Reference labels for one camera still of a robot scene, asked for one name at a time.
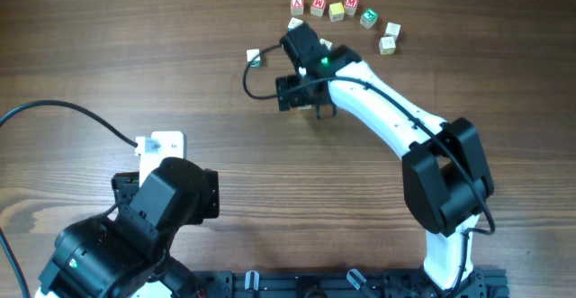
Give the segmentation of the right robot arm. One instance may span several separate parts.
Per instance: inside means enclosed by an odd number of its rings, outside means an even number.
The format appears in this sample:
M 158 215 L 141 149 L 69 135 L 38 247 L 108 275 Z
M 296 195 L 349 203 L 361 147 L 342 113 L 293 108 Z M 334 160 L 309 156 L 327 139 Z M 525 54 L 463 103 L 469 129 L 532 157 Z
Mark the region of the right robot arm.
M 491 172 L 475 127 L 427 113 L 385 84 L 346 46 L 332 50 L 306 23 L 279 41 L 295 72 L 276 80 L 281 110 L 329 104 L 383 140 L 401 161 L 404 201 L 425 229 L 424 272 L 441 293 L 456 294 L 473 272 L 473 234 L 491 235 Z M 484 217 L 486 230 L 477 227 Z

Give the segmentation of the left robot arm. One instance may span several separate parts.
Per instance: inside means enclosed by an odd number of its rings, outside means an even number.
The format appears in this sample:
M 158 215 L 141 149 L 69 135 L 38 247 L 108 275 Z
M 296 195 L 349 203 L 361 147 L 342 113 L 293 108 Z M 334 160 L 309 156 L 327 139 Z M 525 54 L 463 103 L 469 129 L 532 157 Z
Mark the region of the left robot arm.
M 185 158 L 164 158 L 148 175 L 117 173 L 117 211 L 66 227 L 40 273 L 39 292 L 57 297 L 130 297 L 161 283 L 174 297 L 194 297 L 194 273 L 171 257 L 175 235 L 220 213 L 219 178 Z

